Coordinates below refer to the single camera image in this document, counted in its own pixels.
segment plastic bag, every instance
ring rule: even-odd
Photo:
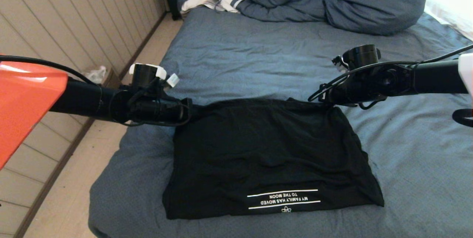
[[[101,65],[98,70],[92,70],[89,73],[85,73],[85,77],[93,83],[100,84],[105,77],[105,73],[107,73],[107,68]]]

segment pillowcase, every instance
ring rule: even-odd
[[[426,0],[424,12],[473,41],[473,0]]]

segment wooden wall panel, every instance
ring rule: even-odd
[[[0,53],[120,73],[164,0],[0,0]],[[0,172],[0,238],[14,236],[87,117],[49,112]]]

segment folded black shirt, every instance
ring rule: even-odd
[[[174,135],[167,218],[384,206],[341,110],[296,100],[238,99],[199,107]]]

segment blue bedsheet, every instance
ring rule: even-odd
[[[339,75],[331,59],[375,44],[382,61],[420,61],[468,45],[424,14],[395,36],[327,23],[263,23],[207,8],[191,11],[161,65],[181,82],[169,92],[206,105],[234,98],[305,100]],[[90,191],[89,225],[100,238],[472,237],[473,136],[451,114],[468,95],[388,98],[344,108],[385,198],[332,211],[167,220],[162,193],[173,168],[171,127],[131,127]]]

